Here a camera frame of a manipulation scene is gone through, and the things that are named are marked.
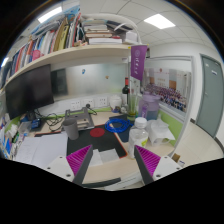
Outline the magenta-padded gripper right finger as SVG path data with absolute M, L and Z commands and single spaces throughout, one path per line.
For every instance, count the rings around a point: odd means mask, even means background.
M 145 185 L 182 169 L 182 167 L 169 156 L 160 157 L 138 145 L 134 147 L 134 156 Z

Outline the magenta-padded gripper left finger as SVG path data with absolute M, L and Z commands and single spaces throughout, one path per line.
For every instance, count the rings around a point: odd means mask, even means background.
M 78 186 L 81 186 L 93 156 L 93 146 L 85 146 L 70 155 L 59 156 L 46 170 Z

